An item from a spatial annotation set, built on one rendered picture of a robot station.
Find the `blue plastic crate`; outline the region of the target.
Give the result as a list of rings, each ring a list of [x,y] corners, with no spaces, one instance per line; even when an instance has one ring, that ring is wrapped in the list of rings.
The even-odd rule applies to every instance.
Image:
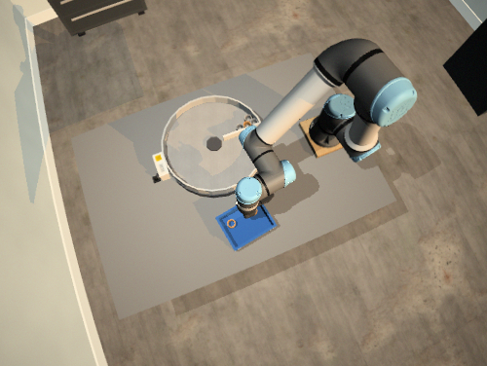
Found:
[[[237,206],[225,211],[215,219],[235,251],[277,226],[264,204],[257,206],[257,214],[247,219],[238,211]],[[228,225],[230,227],[235,225],[233,221],[227,225],[230,219],[236,222],[234,228],[228,227]]]

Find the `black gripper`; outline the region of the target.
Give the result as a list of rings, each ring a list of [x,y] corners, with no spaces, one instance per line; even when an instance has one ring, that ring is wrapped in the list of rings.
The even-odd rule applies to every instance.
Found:
[[[256,210],[257,210],[257,206],[259,206],[259,205],[262,205],[262,204],[264,204],[264,203],[269,202],[269,201],[270,201],[270,200],[271,200],[273,197],[274,197],[274,193],[273,193],[273,194],[271,194],[270,196],[266,197],[265,199],[263,199],[263,200],[259,201],[259,202],[258,202],[258,204],[257,204],[256,206],[254,206],[253,208],[243,208],[243,207],[241,207],[241,206],[238,204],[238,202],[237,202],[237,201],[235,202],[235,204],[237,205],[237,208],[238,208],[239,212],[243,214],[243,217],[244,217],[245,219],[247,219],[247,218],[252,217],[252,216],[254,216],[254,215],[255,215]],[[249,214],[249,215],[248,215],[248,214]]]

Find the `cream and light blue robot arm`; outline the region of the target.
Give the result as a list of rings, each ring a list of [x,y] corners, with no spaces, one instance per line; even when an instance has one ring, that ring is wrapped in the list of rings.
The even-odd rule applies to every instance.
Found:
[[[355,163],[381,148],[377,140],[380,127],[400,119],[417,99],[411,82],[374,42],[355,38],[330,46],[258,126],[240,133],[243,149],[259,172],[237,184],[236,198],[241,207],[253,208],[295,180],[292,164],[280,161],[271,146],[343,82],[355,98],[342,93],[331,95],[320,115],[312,120],[309,135],[323,148],[341,143]]]

